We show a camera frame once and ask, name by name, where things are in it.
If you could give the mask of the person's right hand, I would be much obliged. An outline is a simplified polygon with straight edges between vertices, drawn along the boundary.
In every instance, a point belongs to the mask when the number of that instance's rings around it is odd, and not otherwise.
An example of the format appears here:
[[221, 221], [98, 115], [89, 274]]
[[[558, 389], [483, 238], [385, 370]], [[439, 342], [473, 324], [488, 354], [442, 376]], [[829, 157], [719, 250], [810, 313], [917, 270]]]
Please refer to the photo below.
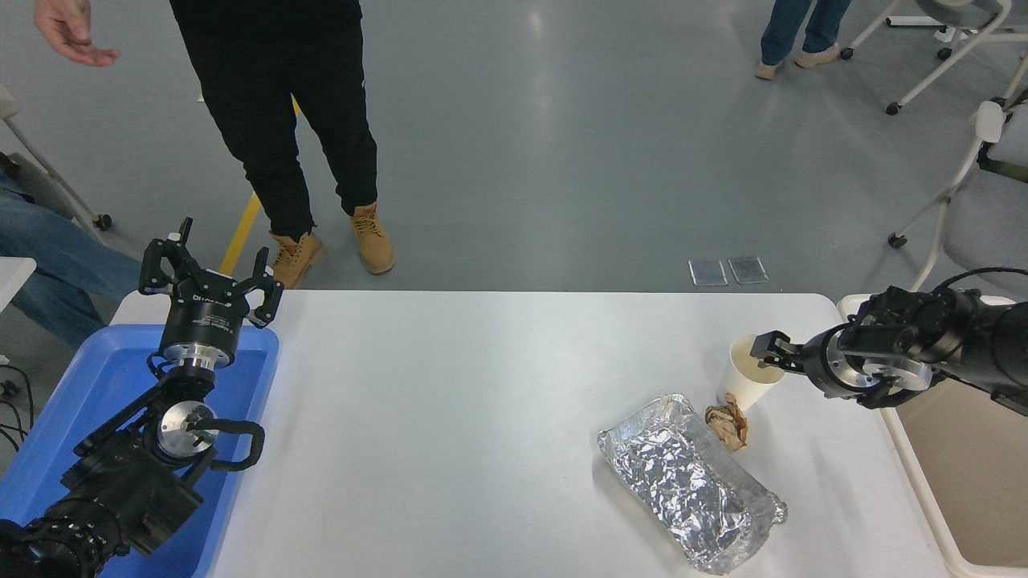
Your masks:
[[73, 63], [104, 68], [121, 56], [93, 42], [91, 1], [34, 1], [34, 22], [49, 47]]

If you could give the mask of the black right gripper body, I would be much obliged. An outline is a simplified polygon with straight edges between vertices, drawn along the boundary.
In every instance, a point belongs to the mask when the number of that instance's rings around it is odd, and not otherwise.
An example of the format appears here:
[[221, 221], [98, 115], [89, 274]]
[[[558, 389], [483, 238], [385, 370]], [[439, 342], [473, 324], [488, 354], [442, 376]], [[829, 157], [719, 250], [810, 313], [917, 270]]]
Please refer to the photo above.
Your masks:
[[846, 390], [842, 388], [829, 360], [829, 344], [838, 330], [827, 330], [813, 336], [803, 347], [803, 371], [816, 389], [829, 399], [844, 398]]

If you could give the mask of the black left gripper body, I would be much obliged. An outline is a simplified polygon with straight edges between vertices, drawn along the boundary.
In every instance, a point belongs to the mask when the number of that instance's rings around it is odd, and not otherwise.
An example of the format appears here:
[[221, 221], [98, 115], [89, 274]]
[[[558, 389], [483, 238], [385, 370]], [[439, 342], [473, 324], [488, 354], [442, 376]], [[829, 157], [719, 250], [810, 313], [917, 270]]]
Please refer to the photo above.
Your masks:
[[204, 351], [212, 360], [233, 360], [243, 320], [251, 306], [234, 279], [201, 270], [173, 286], [159, 352], [179, 360], [187, 352]]

